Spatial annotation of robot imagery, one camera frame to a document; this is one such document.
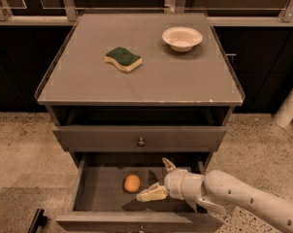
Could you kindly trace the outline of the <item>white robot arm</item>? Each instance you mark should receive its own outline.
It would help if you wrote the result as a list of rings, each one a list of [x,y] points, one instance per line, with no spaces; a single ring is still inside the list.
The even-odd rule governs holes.
[[[224,216],[239,207],[293,233],[293,88],[273,116],[232,116],[206,174],[163,163],[164,182],[140,192],[140,202],[171,197]]]

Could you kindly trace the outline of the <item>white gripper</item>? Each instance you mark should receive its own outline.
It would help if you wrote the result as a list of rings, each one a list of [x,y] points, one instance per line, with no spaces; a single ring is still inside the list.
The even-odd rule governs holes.
[[[168,194],[174,198],[185,201],[196,201],[202,196],[203,176],[177,168],[166,157],[162,162],[168,174],[164,179],[164,185],[154,183],[149,188],[136,195],[139,202],[164,200]]]

